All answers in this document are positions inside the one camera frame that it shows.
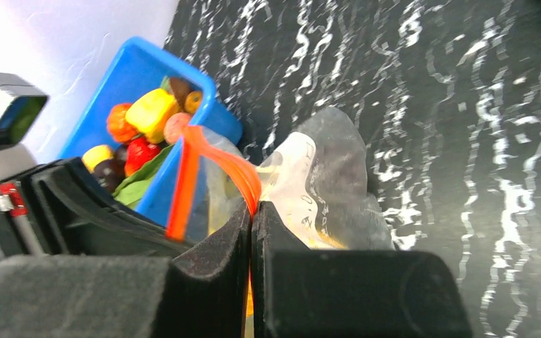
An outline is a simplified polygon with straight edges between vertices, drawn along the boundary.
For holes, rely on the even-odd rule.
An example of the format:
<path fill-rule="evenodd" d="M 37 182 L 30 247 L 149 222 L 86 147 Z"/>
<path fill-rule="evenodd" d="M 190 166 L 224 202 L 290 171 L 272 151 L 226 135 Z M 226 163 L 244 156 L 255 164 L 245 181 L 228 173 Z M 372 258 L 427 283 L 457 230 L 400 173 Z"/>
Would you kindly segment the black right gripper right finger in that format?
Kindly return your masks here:
<path fill-rule="evenodd" d="M 471 337 L 445 262 L 425 251 L 312 250 L 263 202 L 252 225 L 256 337 Z"/>

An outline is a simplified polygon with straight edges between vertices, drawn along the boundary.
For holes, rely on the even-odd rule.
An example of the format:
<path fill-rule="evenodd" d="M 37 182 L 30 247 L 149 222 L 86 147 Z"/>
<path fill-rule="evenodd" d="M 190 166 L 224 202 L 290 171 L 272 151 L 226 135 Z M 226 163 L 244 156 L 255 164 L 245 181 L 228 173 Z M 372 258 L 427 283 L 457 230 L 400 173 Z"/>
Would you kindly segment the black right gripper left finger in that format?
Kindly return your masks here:
<path fill-rule="evenodd" d="M 250 215 L 177 257 L 6 256 L 0 337 L 241 337 Z"/>

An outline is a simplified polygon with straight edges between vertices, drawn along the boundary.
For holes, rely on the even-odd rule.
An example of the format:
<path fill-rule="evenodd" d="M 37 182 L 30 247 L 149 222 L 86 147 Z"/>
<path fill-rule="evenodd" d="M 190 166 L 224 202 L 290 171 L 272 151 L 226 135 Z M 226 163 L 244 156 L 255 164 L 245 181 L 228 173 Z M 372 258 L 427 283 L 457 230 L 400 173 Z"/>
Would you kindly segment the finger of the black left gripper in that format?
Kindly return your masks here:
<path fill-rule="evenodd" d="M 0 180 L 0 247 L 6 256 L 170 256 L 191 248 L 117 202 L 78 158 Z"/>

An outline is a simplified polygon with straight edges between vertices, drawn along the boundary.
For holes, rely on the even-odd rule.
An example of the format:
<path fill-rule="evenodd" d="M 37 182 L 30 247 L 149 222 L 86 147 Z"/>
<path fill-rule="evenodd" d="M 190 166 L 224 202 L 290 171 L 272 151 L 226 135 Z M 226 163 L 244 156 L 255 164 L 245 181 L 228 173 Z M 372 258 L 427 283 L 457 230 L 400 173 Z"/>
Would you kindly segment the clear zip bag orange zipper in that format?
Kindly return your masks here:
<path fill-rule="evenodd" d="M 260 165 L 244 160 L 224 138 L 186 127 L 167 235 L 182 239 L 206 173 L 209 219 L 223 222 L 243 201 L 251 215 L 260 202 L 278 213 L 287 233 L 306 248 L 392 250 L 377 199 L 364 190 L 366 157 L 351 120 L 327 108 L 306 120 Z"/>

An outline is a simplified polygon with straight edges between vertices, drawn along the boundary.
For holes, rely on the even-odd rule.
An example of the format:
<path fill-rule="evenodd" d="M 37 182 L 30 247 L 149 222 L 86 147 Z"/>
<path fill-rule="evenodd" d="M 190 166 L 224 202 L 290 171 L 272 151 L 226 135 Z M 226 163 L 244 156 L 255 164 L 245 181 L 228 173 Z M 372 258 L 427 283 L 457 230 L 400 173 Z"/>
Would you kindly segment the red toy pepper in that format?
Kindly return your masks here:
<path fill-rule="evenodd" d="M 129 177 L 140 170 L 142 166 L 155 158 L 161 152 L 158 144 L 152 144 L 145 137 L 132 140 L 126 150 L 124 165 L 125 176 Z"/>

